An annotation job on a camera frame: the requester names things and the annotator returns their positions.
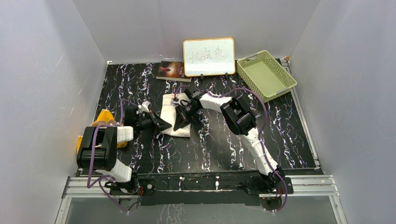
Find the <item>white towel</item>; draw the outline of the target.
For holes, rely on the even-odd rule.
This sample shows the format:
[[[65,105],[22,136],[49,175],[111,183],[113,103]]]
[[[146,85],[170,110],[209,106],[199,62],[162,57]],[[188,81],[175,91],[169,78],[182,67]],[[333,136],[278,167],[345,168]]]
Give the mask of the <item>white towel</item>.
[[[191,135],[191,125],[187,125],[183,128],[179,128],[174,131],[174,125],[176,121],[176,105],[173,102],[174,94],[164,94],[162,109],[160,118],[167,123],[171,124],[171,128],[161,131],[161,133],[172,136],[172,137],[185,137],[189,138]]]

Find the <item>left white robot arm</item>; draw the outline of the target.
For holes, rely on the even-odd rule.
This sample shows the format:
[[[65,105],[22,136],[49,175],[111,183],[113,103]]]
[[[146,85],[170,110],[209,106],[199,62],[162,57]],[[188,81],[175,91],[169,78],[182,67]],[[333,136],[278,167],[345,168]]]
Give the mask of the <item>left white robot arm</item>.
[[[142,105],[122,108],[120,122],[105,122],[85,128],[77,153],[77,165],[88,170],[88,188],[103,179],[107,181],[106,187],[126,194],[136,194],[141,188],[137,174],[118,159],[117,149],[120,143],[135,140],[144,131],[156,133],[172,127],[148,105],[145,101]]]

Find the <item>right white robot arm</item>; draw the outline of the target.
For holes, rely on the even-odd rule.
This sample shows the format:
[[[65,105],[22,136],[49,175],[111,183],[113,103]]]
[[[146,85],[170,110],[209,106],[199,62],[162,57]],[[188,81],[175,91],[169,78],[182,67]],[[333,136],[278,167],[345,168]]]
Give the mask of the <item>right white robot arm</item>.
[[[229,130],[240,136],[246,148],[256,162],[262,177],[263,188],[269,193],[276,193],[280,188],[287,188],[283,169],[272,158],[257,128],[256,117],[250,104],[243,95],[230,97],[228,93],[215,95],[209,91],[200,91],[194,87],[184,91],[189,101],[178,105],[173,129],[176,131],[190,124],[191,116],[200,109],[221,112]]]

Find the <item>yellow bear towel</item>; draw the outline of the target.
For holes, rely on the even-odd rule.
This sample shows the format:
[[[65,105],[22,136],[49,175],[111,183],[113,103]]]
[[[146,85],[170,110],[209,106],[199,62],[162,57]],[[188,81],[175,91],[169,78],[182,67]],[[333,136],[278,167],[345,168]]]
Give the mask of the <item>yellow bear towel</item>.
[[[99,130],[94,142],[96,148],[102,147],[105,130],[108,128],[108,126],[117,127],[116,148],[125,147],[127,142],[134,139],[133,128],[131,126],[124,126],[122,123],[120,124],[115,120],[114,116],[109,110],[102,109],[98,118],[93,123],[91,123],[90,126],[85,128],[83,135],[78,137],[77,153],[83,148],[91,149],[91,146],[93,145],[93,134],[98,126]]]

